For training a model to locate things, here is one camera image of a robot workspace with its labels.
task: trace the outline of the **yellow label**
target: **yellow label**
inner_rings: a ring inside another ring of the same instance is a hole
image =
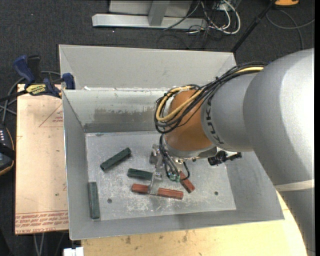
[[[42,93],[42,92],[45,92],[45,91],[46,91],[45,88],[40,88],[40,89],[38,89],[38,90],[33,90],[31,93],[32,93],[33,95],[36,95],[36,94],[39,94],[39,93]]]
[[[45,84],[31,84],[27,89],[25,89],[28,93],[32,94],[38,94],[40,92],[44,92],[46,90]]]

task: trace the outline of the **metal base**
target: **metal base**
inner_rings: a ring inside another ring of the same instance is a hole
[[[96,14],[92,16],[93,27],[126,27],[126,28],[149,28],[149,29],[166,29],[182,18],[164,17],[161,25],[151,26],[148,16],[120,15],[120,14]],[[191,26],[205,26],[206,23],[202,18],[187,18],[179,25],[172,29],[188,30]]]

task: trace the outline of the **wire bundle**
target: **wire bundle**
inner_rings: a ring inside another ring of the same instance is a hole
[[[198,86],[196,84],[190,84],[183,87],[172,88],[168,92],[164,94],[164,96],[160,97],[156,101],[156,111],[154,113],[154,123],[156,130],[161,133],[159,140],[159,151],[163,158],[164,168],[166,171],[166,175],[171,181],[182,181],[186,180],[190,177],[190,171],[187,167],[186,162],[183,162],[185,170],[187,171],[187,177],[184,179],[180,179],[179,170],[175,164],[175,161],[169,155],[168,151],[164,146],[164,135],[166,133],[172,132],[174,129],[185,125],[192,116],[197,112],[197,110],[202,106],[202,104],[213,97],[217,90],[223,86],[226,82],[230,81],[233,78],[238,76],[256,73],[261,71],[267,64],[261,61],[253,61],[248,63],[243,63],[237,66],[234,66],[226,73],[224,73],[220,77],[216,77],[216,79],[206,85]],[[171,98],[176,96],[178,93],[185,90],[194,90],[193,95],[183,102],[176,109],[173,109],[172,112],[164,116],[164,112],[166,110],[166,103]],[[183,118],[196,107],[196,111],[186,120],[184,123],[181,123]]]
[[[163,144],[163,140],[164,140],[164,134],[162,134],[160,136],[160,140],[159,140],[159,151],[160,154],[162,156],[163,159],[163,163],[164,163],[164,169],[166,172],[167,177],[171,180],[171,181],[185,181],[187,179],[189,179],[190,177],[190,171],[187,167],[186,162],[183,162],[183,165],[185,167],[186,172],[188,173],[187,176],[185,178],[180,179],[180,173],[179,170],[174,162],[174,160],[171,158],[171,156],[168,154],[168,152],[166,151],[164,144]]]
[[[166,134],[172,132],[174,129],[178,127],[185,125],[197,111],[195,111],[184,123],[182,123],[183,118],[195,106],[197,106],[196,110],[198,110],[204,103],[204,101],[207,100],[209,97],[213,97],[217,90],[226,82],[241,75],[259,72],[266,65],[266,63],[260,61],[244,63],[234,66],[229,71],[224,73],[222,76],[216,77],[214,81],[206,85],[198,86],[195,84],[191,84],[183,87],[170,89],[167,93],[164,94],[164,96],[162,96],[156,101],[156,111],[154,113],[154,123],[156,130],[161,134]],[[169,98],[174,97],[178,93],[185,90],[195,90],[195,92],[189,99],[183,102],[171,113],[164,116],[166,103],[169,100]]]

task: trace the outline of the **wooden board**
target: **wooden board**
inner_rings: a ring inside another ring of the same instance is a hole
[[[62,100],[44,95],[18,97],[16,235],[69,228],[64,159]]]
[[[285,220],[82,240],[86,256],[306,256],[297,224]]]

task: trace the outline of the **orange object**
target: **orange object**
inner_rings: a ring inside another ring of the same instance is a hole
[[[196,90],[184,90],[178,93],[172,100],[168,113],[170,114],[181,104],[187,101]],[[183,117],[181,121],[181,127],[177,127],[173,131],[169,132],[165,136],[166,143],[179,151],[197,151],[205,149],[212,145],[212,142],[207,138],[202,125],[201,125],[201,105],[199,102],[191,111]]]
[[[191,193],[196,188],[191,183],[191,181],[189,179],[185,179],[185,178],[186,178],[185,174],[183,172],[180,172],[180,183],[181,183],[181,185],[185,188],[186,191],[188,191],[188,193]]]
[[[148,186],[134,183],[131,187],[131,191],[140,194],[147,194]],[[184,193],[182,191],[160,187],[157,191],[156,196],[181,200],[184,197]]]
[[[293,7],[299,3],[299,0],[277,0],[274,4],[276,7]]]

